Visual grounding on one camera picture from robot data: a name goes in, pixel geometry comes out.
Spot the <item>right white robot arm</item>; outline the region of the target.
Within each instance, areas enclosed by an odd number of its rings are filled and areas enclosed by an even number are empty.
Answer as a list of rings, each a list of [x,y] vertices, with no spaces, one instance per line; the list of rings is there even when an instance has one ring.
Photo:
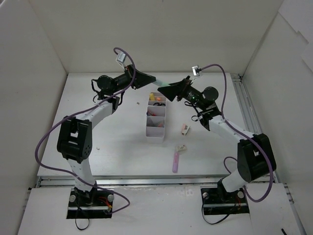
[[[237,168],[218,181],[216,195],[223,202],[229,201],[234,192],[250,182],[269,175],[273,180],[276,162],[267,135],[246,131],[227,120],[216,105],[219,93],[214,87],[206,87],[202,92],[192,87],[186,77],[158,89],[169,101],[185,99],[194,108],[199,108],[197,118],[201,125],[237,148]]]

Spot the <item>yellow highlighter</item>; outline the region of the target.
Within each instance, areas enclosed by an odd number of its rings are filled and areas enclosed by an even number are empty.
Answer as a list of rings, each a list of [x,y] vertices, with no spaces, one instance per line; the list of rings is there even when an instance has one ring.
[[[150,99],[151,101],[156,101],[156,100],[157,100],[156,97],[155,97],[155,95],[154,95],[153,93],[150,93],[150,94],[149,94],[149,99]]]

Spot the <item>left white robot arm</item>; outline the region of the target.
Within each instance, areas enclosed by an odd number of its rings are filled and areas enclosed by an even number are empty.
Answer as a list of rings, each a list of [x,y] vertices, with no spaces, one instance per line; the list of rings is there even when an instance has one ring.
[[[121,97],[110,97],[122,91],[128,85],[134,90],[149,85],[157,79],[128,65],[124,73],[116,78],[102,75],[91,81],[91,87],[97,93],[99,102],[94,109],[84,114],[75,115],[62,123],[57,142],[57,151],[69,163],[72,172],[78,177],[75,179],[74,191],[80,200],[90,206],[98,199],[97,185],[91,173],[89,155],[92,151],[92,130],[104,118],[112,115],[122,103]]]

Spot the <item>black handled scissors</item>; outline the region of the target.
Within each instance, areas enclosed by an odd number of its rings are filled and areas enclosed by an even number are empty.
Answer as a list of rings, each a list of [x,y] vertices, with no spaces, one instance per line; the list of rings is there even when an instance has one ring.
[[[166,103],[155,102],[155,103],[153,104],[153,106],[165,107],[165,106],[166,106]]]

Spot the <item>green highlighter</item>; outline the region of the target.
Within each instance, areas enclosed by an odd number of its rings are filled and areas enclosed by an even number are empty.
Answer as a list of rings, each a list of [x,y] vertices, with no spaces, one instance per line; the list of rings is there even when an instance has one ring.
[[[167,87],[167,86],[170,86],[168,83],[164,82],[164,81],[161,81],[159,79],[156,79],[154,82],[153,82],[154,85],[158,86],[158,87]]]

